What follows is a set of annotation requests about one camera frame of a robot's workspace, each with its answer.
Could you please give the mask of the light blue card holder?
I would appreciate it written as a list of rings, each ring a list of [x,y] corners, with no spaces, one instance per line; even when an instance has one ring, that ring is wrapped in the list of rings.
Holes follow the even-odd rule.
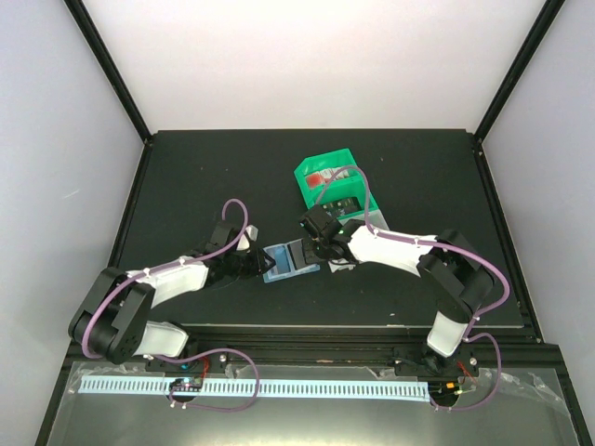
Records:
[[[279,243],[270,245],[264,248],[271,257],[273,257],[273,248],[276,246],[285,246],[289,254],[292,271],[287,274],[276,275],[275,267],[263,276],[265,283],[278,282],[281,280],[291,279],[304,274],[314,273],[320,270],[318,264],[307,264],[304,254],[303,240],[298,239],[288,243]]]

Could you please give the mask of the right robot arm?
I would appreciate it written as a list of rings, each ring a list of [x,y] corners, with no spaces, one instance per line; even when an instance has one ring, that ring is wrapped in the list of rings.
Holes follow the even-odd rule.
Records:
[[[456,350],[495,286],[493,273],[480,258],[458,246],[464,237],[455,231],[442,238],[410,236],[360,219],[341,223],[320,205],[308,210],[299,224],[308,233],[303,247],[308,263],[374,263],[411,273],[428,285],[437,311],[422,352],[424,366],[433,374],[445,374],[456,364]]]

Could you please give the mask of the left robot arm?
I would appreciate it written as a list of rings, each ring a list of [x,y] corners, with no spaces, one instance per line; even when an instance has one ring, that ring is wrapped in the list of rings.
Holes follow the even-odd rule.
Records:
[[[180,371],[192,369],[200,349],[179,325],[151,321],[153,308],[226,278],[265,275],[275,260],[258,247],[258,229],[219,222],[199,250],[151,269],[104,269],[68,327],[90,359],[122,364],[134,356],[163,356]]]

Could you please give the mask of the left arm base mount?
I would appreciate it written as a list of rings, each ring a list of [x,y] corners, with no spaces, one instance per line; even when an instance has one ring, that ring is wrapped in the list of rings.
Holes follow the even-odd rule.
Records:
[[[188,359],[217,348],[217,345],[192,342],[188,344],[177,357],[175,357],[175,360]],[[231,353],[227,351],[217,351],[215,353],[210,353],[208,356],[201,359],[194,359],[192,361],[184,361],[181,363],[163,361],[162,359],[158,359],[155,355],[143,355],[140,356],[140,358],[144,360],[145,370],[147,372],[163,372],[165,374],[202,374],[203,372],[210,373],[213,370],[218,372],[223,369],[225,364],[231,358]]]

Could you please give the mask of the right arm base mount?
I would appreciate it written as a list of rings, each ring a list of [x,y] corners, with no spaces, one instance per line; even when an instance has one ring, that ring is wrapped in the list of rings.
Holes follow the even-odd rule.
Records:
[[[466,347],[459,347],[453,355],[443,357],[426,344],[400,344],[393,348],[389,364],[397,374],[408,372],[417,377],[478,375],[478,360]]]

